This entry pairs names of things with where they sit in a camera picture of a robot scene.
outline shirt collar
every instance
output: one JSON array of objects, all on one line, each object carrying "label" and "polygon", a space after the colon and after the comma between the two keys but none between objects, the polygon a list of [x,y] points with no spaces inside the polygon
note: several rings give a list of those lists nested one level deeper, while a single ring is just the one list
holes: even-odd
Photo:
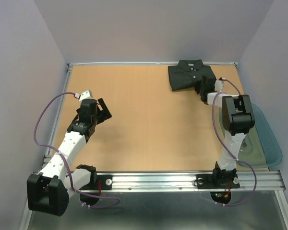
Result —
[{"label": "shirt collar", "polygon": [[203,66],[202,60],[179,60],[178,66],[184,71],[190,71],[191,68],[199,70]]}]

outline black clamp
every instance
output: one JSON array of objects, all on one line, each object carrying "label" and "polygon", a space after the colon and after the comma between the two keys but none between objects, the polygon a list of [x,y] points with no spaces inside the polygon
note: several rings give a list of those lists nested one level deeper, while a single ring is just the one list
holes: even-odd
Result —
[{"label": "black clamp", "polygon": [[77,169],[85,169],[91,173],[90,182],[87,185],[95,185],[97,181],[97,172],[94,166],[89,166],[85,164],[80,164],[77,166]]}]

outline white connector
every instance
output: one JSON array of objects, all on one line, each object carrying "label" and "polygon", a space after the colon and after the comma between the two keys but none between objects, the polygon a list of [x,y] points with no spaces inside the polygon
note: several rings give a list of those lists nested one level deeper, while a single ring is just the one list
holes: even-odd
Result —
[{"label": "white connector", "polygon": [[93,99],[93,95],[90,90],[86,90],[83,93],[81,93],[79,101],[82,102],[84,99]]},{"label": "white connector", "polygon": [[75,96],[74,96],[74,98],[77,98],[77,99],[79,99],[79,98],[80,98],[80,94],[78,94],[78,93],[75,93]]}]

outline black shirt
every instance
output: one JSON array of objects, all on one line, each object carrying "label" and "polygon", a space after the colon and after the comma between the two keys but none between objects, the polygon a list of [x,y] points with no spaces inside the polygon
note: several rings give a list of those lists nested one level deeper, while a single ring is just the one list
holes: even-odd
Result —
[{"label": "black shirt", "polygon": [[177,66],[168,67],[168,76],[173,91],[200,86],[203,76],[216,78],[211,67],[205,66],[202,60],[180,60]]}]

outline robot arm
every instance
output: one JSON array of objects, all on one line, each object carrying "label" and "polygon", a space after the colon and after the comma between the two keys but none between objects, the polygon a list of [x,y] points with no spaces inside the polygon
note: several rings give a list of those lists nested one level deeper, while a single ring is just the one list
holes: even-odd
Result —
[{"label": "robot arm", "polygon": [[201,100],[209,105],[222,108],[222,123],[225,130],[224,144],[221,156],[217,160],[212,174],[201,174],[197,181],[199,189],[239,188],[239,180],[236,170],[236,161],[241,144],[254,127],[255,119],[252,104],[248,95],[228,95],[215,92],[215,89],[207,86],[207,81],[202,81]]},{"label": "robot arm", "polygon": [[[97,124],[112,117],[102,98],[95,100],[87,90],[79,95],[81,106],[77,115],[69,125],[65,138],[50,162],[38,173],[31,174],[27,180],[28,206],[36,210],[61,216],[68,205],[69,198],[75,193],[62,157],[68,166],[76,158],[79,151],[95,132]],[[80,165],[72,174],[75,188],[96,182],[96,168]]]},{"label": "robot arm", "polygon": [[[225,107],[222,110],[225,129],[224,143],[237,159],[244,138],[255,124],[250,98],[248,95],[239,96],[212,92],[208,94],[207,103],[212,105],[215,97],[217,97],[215,106],[223,108],[224,105]],[[236,160],[224,147],[222,147],[221,157],[217,164],[221,170],[231,171],[236,168]]]}]

